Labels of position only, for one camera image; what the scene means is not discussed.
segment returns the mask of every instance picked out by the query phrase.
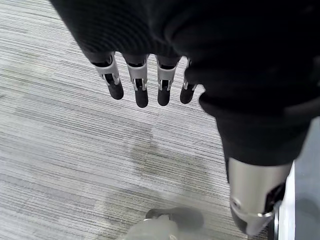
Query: striped carpet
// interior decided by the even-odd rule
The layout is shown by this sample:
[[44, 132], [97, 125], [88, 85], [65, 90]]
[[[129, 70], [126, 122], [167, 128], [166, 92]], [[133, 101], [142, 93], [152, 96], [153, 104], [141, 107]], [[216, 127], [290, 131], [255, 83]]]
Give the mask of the striped carpet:
[[144, 109], [116, 60], [122, 100], [47, 1], [0, 0], [0, 239], [115, 239], [150, 208], [181, 205], [204, 213], [195, 239], [247, 239], [231, 218], [215, 120], [198, 104], [203, 89], [179, 101], [186, 59], [161, 107], [149, 57]]

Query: prosthetic forearm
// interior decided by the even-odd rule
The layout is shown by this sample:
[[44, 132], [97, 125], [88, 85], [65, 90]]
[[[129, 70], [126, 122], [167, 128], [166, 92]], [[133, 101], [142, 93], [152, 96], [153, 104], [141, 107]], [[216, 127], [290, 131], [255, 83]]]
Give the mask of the prosthetic forearm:
[[204, 86], [199, 102], [221, 135], [233, 218], [257, 234], [283, 198], [291, 164], [320, 113], [317, 3], [51, 2], [115, 99], [123, 90], [114, 51], [127, 62], [141, 108], [148, 104], [148, 55], [157, 55], [162, 106], [180, 56], [188, 57], [180, 99], [190, 102], [197, 84]]

